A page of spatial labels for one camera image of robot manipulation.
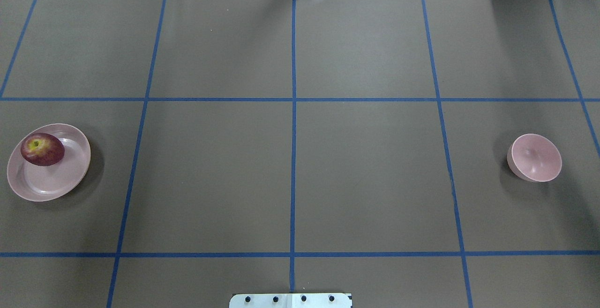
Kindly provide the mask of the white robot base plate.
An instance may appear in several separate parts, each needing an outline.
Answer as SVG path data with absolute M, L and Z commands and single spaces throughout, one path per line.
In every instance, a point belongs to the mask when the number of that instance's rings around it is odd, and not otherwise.
M 233 295 L 230 308 L 352 308 L 349 293 L 243 293 Z

